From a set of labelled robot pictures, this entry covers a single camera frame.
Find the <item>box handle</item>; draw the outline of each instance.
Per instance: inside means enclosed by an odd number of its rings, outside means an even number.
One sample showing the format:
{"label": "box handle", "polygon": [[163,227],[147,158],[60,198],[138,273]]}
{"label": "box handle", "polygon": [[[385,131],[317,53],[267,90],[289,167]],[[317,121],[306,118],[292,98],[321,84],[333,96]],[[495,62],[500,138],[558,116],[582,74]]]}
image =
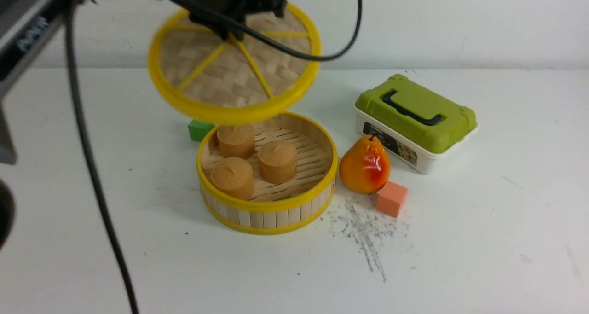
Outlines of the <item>box handle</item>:
{"label": "box handle", "polygon": [[394,96],[395,93],[397,93],[397,91],[393,90],[393,91],[385,94],[385,96],[383,96],[382,100],[383,100],[383,102],[385,102],[385,104],[391,106],[392,108],[395,108],[401,115],[409,116],[412,119],[414,119],[415,121],[418,121],[419,123],[421,123],[423,125],[427,125],[428,127],[433,127],[433,125],[436,125],[439,121],[442,120],[443,116],[440,114],[437,114],[430,119],[421,118],[421,117],[415,115],[414,113],[408,111],[407,109],[403,108],[402,106],[399,106],[395,102],[392,102],[391,97]]}

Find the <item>yellow spoke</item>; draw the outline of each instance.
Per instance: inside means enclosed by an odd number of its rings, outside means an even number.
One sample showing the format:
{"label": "yellow spoke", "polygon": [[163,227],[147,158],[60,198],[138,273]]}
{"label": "yellow spoke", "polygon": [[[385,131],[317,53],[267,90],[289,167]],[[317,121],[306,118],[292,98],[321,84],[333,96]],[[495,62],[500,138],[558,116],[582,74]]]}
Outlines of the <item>yellow spoke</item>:
{"label": "yellow spoke", "polygon": [[308,38],[309,37],[309,33],[307,33],[307,32],[263,31],[262,34],[269,36],[269,37],[301,37],[301,38]]}
{"label": "yellow spoke", "polygon": [[252,57],[252,55],[250,55],[250,53],[246,49],[246,46],[244,46],[241,41],[236,40],[235,42],[237,44],[237,47],[239,47],[239,49],[242,51],[243,55],[248,60],[248,62],[250,62],[250,66],[252,67],[252,70],[254,71],[256,76],[258,77],[258,80],[260,81],[261,86],[264,88],[266,95],[268,96],[268,98],[270,100],[272,100],[274,98],[274,94],[272,94],[272,92],[270,91],[270,88],[268,87],[266,80],[264,79],[263,75],[261,74],[260,69],[257,67],[256,62],[254,62],[254,58]]}
{"label": "yellow spoke", "polygon": [[188,77],[186,77],[186,79],[184,79],[182,81],[182,83],[180,83],[180,85],[178,85],[178,87],[176,88],[177,92],[181,93],[188,85],[190,85],[190,83],[192,83],[192,81],[194,81],[194,79],[196,79],[196,77],[198,77],[198,75],[200,75],[200,73],[202,73],[202,71],[204,71],[204,69],[206,67],[208,67],[209,64],[212,64],[212,62],[214,60],[216,60],[216,58],[218,58],[219,55],[221,55],[221,52],[223,52],[223,50],[225,50],[225,48],[227,48],[227,44],[226,43],[222,43],[221,46],[217,47],[215,50],[213,50],[213,52],[211,52],[207,58],[205,58],[197,67],[196,69],[194,69],[189,75]]}

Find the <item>plastic storage box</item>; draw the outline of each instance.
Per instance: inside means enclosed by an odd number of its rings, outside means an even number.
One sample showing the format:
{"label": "plastic storage box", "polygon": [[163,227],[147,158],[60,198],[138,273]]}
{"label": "plastic storage box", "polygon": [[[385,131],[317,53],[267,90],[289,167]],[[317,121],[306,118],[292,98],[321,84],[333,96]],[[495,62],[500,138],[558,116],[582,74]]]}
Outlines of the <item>plastic storage box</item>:
{"label": "plastic storage box", "polygon": [[357,130],[422,174],[430,174],[478,131],[474,111],[393,75],[356,100]]}

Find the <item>orange pear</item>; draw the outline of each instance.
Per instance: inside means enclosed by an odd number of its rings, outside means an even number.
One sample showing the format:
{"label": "orange pear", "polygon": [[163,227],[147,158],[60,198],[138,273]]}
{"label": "orange pear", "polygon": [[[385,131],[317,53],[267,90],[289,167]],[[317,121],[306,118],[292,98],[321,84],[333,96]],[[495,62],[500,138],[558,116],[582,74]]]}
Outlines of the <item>orange pear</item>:
{"label": "orange pear", "polygon": [[389,180],[391,161],[374,135],[360,138],[341,158],[339,175],[343,184],[360,194],[375,193]]}

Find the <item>white table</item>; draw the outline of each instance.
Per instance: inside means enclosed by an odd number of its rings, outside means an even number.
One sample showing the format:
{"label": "white table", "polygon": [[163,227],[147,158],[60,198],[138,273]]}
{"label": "white table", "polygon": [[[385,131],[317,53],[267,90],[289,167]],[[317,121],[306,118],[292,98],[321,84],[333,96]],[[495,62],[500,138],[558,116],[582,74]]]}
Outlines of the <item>white table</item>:
{"label": "white table", "polygon": [[[252,236],[206,211],[189,119],[145,69],[81,71],[142,312],[589,312],[589,71],[326,70],[292,111],[342,156],[359,137],[353,102],[397,72],[477,113],[455,163],[424,176],[393,158],[391,180],[410,189],[398,220],[339,183],[309,226]],[[30,70],[4,108],[19,162],[0,166],[17,199],[0,251],[2,313],[128,313],[65,71]]]}

